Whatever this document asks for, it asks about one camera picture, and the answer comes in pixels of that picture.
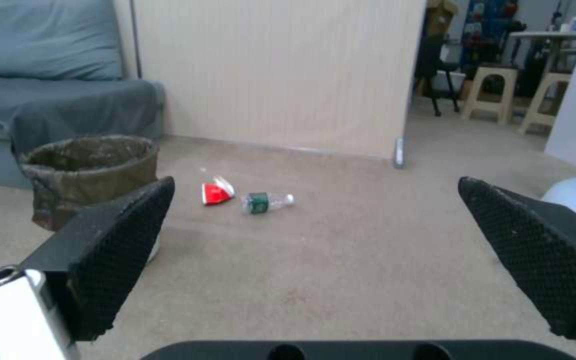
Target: beige panel wall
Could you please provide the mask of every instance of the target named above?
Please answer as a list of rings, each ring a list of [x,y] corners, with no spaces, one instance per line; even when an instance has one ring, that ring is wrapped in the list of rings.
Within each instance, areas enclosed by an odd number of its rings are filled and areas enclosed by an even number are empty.
[[[167,132],[390,158],[425,2],[135,0]]]

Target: screw hole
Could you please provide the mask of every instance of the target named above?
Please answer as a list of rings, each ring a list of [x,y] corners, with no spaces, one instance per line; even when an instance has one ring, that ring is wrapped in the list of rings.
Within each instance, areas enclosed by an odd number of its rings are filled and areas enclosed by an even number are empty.
[[[281,344],[270,351],[268,360],[306,360],[306,356],[297,346]]]
[[[446,349],[436,344],[425,343],[414,349],[413,360],[451,360]]]

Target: beige plastic stool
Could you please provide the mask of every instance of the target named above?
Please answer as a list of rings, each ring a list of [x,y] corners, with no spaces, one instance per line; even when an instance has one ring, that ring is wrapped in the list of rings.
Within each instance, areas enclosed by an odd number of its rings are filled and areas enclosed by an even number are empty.
[[[503,78],[503,94],[501,95],[501,102],[477,100],[480,91],[482,91],[484,79],[491,75],[499,75]],[[480,66],[477,69],[475,79],[472,82],[472,87],[468,94],[466,106],[463,109],[461,118],[469,120],[474,110],[485,110],[497,114],[497,123],[499,125],[507,125],[513,116],[513,95],[515,92],[516,82],[517,69],[515,68]]]
[[[539,108],[542,106],[542,102],[544,102],[544,98],[546,98],[546,92],[548,91],[548,88],[551,87],[551,85],[569,82],[570,75],[568,73],[550,72],[543,77],[539,84],[539,88],[537,88],[537,92],[535,92],[532,101],[530,101],[530,106],[528,107],[526,116],[523,119],[521,126],[519,127],[519,134],[525,135],[528,128],[530,128],[530,125],[533,124],[547,126],[555,125],[556,116],[551,114],[543,114],[539,112]]]

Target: black chair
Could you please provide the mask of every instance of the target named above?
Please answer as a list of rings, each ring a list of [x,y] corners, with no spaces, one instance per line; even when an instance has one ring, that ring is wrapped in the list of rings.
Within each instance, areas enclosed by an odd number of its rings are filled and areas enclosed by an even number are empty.
[[[451,71],[456,71],[459,68],[457,63],[444,63],[441,58],[442,46],[444,45],[444,34],[435,34],[426,36],[421,39],[419,43],[419,51],[416,57],[416,66],[414,68],[414,88],[417,88],[422,80],[425,80],[428,86],[428,93],[432,99],[432,106],[434,107],[434,115],[441,116],[437,106],[437,96],[433,89],[433,78],[437,75],[437,71],[444,71],[446,80],[448,82],[448,89],[450,90],[450,98],[454,105],[454,111],[459,112],[459,105],[457,105],[457,94],[453,88],[453,80],[450,77]]]

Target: cardboard box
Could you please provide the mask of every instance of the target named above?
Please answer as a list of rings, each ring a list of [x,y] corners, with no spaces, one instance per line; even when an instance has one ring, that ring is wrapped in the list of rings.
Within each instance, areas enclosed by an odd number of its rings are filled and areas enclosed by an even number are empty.
[[[425,6],[425,35],[445,34],[459,7],[450,0],[428,0]]]

